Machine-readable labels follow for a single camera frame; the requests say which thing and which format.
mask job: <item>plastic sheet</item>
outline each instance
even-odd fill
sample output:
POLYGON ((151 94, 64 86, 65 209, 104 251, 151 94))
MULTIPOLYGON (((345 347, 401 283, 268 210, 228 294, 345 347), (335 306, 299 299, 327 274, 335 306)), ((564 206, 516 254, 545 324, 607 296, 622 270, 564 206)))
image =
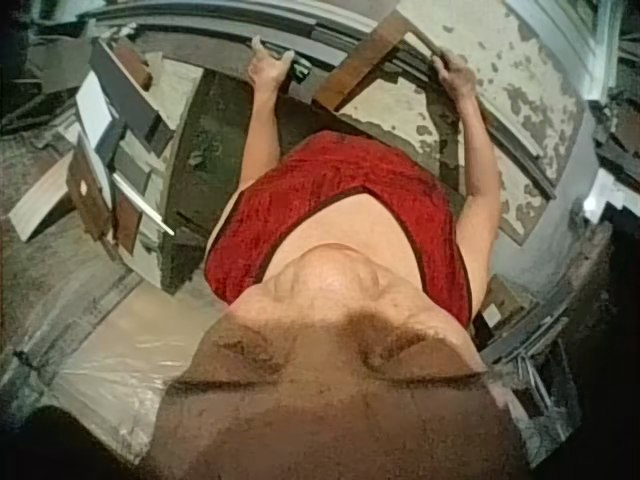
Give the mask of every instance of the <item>plastic sheet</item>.
POLYGON ((43 398, 72 413, 135 463, 146 452, 160 399, 204 332, 224 313, 197 273, 175 296, 143 283, 67 359, 43 398))

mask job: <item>person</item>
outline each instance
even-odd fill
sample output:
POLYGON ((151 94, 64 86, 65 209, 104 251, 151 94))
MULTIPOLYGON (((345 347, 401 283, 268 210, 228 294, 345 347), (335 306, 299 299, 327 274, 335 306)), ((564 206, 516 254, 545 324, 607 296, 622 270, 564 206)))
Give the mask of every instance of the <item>person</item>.
POLYGON ((525 476, 466 331, 501 211, 473 72, 433 58, 464 127, 455 221, 437 180, 374 140, 321 132, 280 159, 275 105, 293 52, 253 48, 239 187, 205 261, 229 311, 168 388, 144 476, 525 476))

